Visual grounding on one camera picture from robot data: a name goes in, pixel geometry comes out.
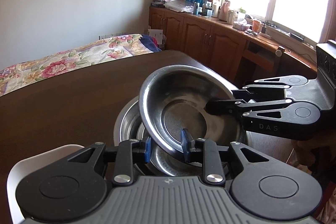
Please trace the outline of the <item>person right hand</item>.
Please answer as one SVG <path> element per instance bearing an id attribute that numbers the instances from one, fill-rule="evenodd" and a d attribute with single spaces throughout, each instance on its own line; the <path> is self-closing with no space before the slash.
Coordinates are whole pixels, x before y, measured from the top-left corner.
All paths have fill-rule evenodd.
<path id="1" fill-rule="evenodd" d="M 313 151 L 318 148 L 329 148 L 331 158 L 335 158 L 335 133 L 315 135 L 306 141 L 291 140 L 298 162 L 301 165 L 311 166 L 315 163 L 316 156 Z"/>

